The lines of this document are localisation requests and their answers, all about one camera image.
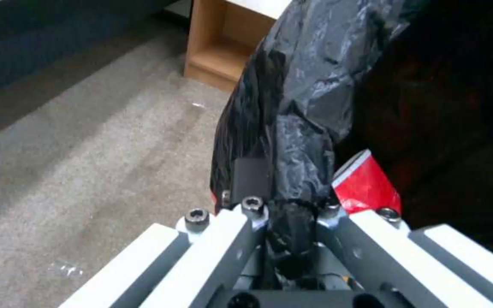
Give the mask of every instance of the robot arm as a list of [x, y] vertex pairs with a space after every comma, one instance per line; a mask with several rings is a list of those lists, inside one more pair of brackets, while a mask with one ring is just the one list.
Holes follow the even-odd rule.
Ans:
[[178, 230], [154, 224], [61, 308], [493, 307], [493, 254], [463, 234], [339, 207], [317, 220], [321, 290], [254, 289], [267, 219], [249, 197], [215, 218], [192, 210]]

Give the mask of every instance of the wooden shelf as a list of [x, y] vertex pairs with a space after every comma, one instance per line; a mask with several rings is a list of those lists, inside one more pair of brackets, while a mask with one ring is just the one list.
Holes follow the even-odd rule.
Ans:
[[184, 75], [232, 91], [273, 23], [225, 0], [195, 0]]
[[237, 82], [254, 49], [230, 39], [222, 39], [194, 54], [190, 64]]

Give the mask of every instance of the garbage bag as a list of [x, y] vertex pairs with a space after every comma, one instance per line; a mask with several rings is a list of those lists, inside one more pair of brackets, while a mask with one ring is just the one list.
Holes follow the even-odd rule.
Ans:
[[246, 64], [217, 126], [211, 191], [233, 162], [266, 157], [268, 239], [283, 275], [310, 263], [317, 209], [335, 201], [334, 147], [353, 125], [356, 85], [401, 29], [401, 0], [294, 0]]
[[332, 175], [366, 148], [413, 228], [448, 223], [493, 251], [493, 2], [293, 0], [218, 123], [217, 211], [233, 162], [265, 157], [270, 258], [307, 277]]

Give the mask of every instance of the white tabletop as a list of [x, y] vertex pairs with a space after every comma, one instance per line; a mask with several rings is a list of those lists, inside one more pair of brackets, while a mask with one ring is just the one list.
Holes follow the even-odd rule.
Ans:
[[227, 0], [227, 2], [278, 19], [291, 0]]

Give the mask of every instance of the gray carpet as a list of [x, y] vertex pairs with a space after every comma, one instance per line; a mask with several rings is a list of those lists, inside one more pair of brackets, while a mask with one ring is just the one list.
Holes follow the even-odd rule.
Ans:
[[0, 307], [58, 306], [154, 222], [211, 209], [228, 94], [149, 20], [0, 90]]

